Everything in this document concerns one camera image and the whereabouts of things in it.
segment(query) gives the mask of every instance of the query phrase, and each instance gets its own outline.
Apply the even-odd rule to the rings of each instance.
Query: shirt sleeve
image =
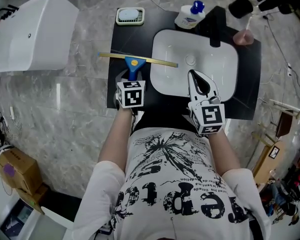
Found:
[[[252,172],[249,169],[232,169],[222,175],[243,206],[250,210],[258,221],[263,239],[268,240],[271,234],[271,221],[261,203],[260,195]]]
[[[124,183],[125,174],[115,163],[101,161],[95,165],[75,216],[73,240],[88,240],[110,221],[111,208],[116,205]]]

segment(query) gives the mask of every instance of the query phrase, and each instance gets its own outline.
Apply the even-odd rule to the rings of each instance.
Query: soap bottle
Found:
[[[180,28],[192,29],[205,18],[204,8],[204,3],[199,0],[194,1],[193,5],[184,5],[181,7],[174,23]]]

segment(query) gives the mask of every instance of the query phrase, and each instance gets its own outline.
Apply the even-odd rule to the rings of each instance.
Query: bar of soap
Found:
[[[138,18],[139,11],[137,9],[124,9],[119,12],[119,19],[121,21],[130,21]]]

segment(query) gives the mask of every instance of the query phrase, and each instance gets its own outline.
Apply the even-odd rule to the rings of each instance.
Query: white t-shirt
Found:
[[[125,174],[110,161],[95,166],[72,236],[88,240],[111,220],[115,240],[248,240],[253,218],[269,239],[271,222],[250,170],[220,177],[206,138],[144,128],[129,139]]]

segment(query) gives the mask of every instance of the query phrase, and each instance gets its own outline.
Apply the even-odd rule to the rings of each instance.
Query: black faucet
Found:
[[[220,35],[227,26],[226,10],[220,6],[214,7],[198,24],[197,34],[210,38],[210,46],[220,47]]]

